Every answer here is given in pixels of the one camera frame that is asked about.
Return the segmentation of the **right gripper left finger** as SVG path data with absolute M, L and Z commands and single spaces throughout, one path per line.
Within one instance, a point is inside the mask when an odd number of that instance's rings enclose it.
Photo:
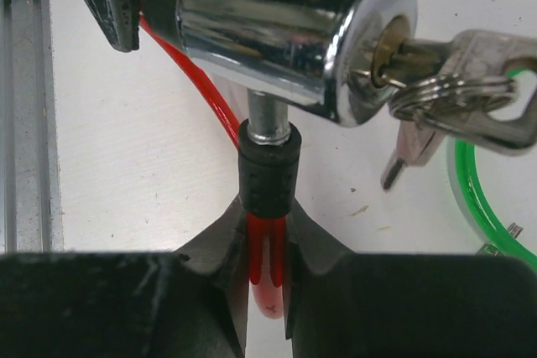
M 245 230 L 234 200 L 173 252 L 3 255 L 2 356 L 244 356 Z

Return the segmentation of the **silver keys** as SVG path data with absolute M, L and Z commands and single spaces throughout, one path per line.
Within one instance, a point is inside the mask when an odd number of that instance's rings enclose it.
M 511 223 L 503 234 L 498 233 L 493 239 L 485 242 L 478 250 L 478 256 L 511 256 L 519 257 L 522 247 L 518 242 L 518 237 L 524 231 L 522 226 Z
M 353 68 L 350 75 L 392 86 L 388 110 L 400 121 L 381 178 L 384 190 L 405 168 L 425 166 L 446 136 L 507 155 L 536 144 L 535 96 L 515 118 L 491 114 L 518 97 L 516 70 L 536 71 L 534 38 L 469 29 L 449 42 L 435 42 L 385 33 L 370 58 L 370 70 Z

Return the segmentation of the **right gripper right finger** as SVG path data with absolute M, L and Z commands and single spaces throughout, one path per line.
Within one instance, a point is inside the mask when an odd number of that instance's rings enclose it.
M 287 218 L 296 357 L 533 357 L 536 276 L 487 255 L 357 253 L 299 204 Z

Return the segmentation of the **red cable lock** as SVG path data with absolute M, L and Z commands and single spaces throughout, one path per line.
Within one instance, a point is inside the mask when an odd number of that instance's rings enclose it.
M 390 88 L 383 42 L 414 33 L 417 0 L 141 0 L 143 22 L 195 66 L 243 87 L 239 192 L 259 309 L 283 315 L 284 223 L 295 197 L 294 106 L 343 127 L 369 121 Z

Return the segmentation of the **green cable lock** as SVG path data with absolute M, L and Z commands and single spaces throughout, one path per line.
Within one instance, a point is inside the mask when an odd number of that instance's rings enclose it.
M 449 168 L 451 189 L 461 212 L 487 238 L 493 239 L 507 229 L 489 204 L 477 172 L 475 146 L 461 140 L 454 140 L 452 151 L 448 153 L 452 165 Z M 536 271 L 536 255 L 519 242 L 522 247 L 519 257 Z

